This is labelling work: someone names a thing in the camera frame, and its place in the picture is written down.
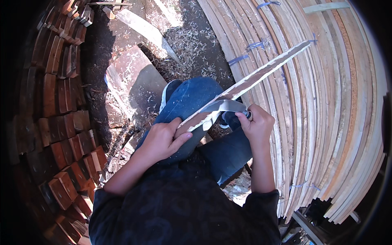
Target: black shirt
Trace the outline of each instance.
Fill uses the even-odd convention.
[[[89,224],[98,244],[280,244],[279,192],[230,201],[197,151],[185,161],[151,167],[125,197],[99,189]]]

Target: left hand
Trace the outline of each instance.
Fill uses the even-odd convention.
[[[143,152],[144,157],[149,158],[152,164],[170,157],[192,137],[191,132],[186,132],[173,140],[181,122],[181,118],[177,117],[170,123],[154,124],[137,151]]]

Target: sneaker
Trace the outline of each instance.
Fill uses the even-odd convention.
[[[227,129],[228,127],[230,127],[227,122],[225,122],[225,114],[227,111],[223,112],[220,116],[219,116],[219,127],[223,128],[223,129]]]
[[[163,92],[162,92],[162,101],[161,101],[161,106],[159,107],[159,114],[166,106],[166,103],[169,101],[170,96],[181,85],[181,83],[182,83],[182,81],[180,79],[175,79],[175,80],[172,80],[171,82],[169,82],[165,86],[165,88],[163,89]]]

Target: leg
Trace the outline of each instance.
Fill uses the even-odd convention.
[[[154,124],[169,123],[176,117],[180,117],[182,120],[185,120],[222,92],[222,87],[211,78],[200,77],[185,81],[170,96],[166,106],[156,117]],[[201,138],[203,138],[206,134],[206,131],[203,131],[203,127],[198,127],[192,133],[193,137],[182,145],[176,153],[158,163],[168,164],[181,161],[189,157]],[[147,134],[148,131],[145,132],[136,149],[143,144]]]
[[[219,185],[252,158],[249,140],[237,116],[233,112],[226,112],[224,118],[233,132],[198,148],[209,161],[211,174]]]

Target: ground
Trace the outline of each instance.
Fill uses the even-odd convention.
[[[103,79],[107,67],[133,45],[140,47],[167,82],[208,76],[216,79],[223,89],[234,84],[218,40],[197,1],[163,1],[178,26],[171,25],[154,0],[125,2],[134,4],[113,10],[114,14],[126,8],[157,27],[182,65],[121,21],[110,20],[102,11],[103,6],[93,7],[94,23],[88,28],[85,43],[81,45],[82,81],[90,118],[107,152],[109,168],[106,177],[119,169],[120,166],[115,165],[121,162],[117,159],[122,158],[119,155],[121,148],[135,133],[144,130],[128,121]],[[209,131],[213,139],[229,132],[229,129],[223,130],[217,125]]]

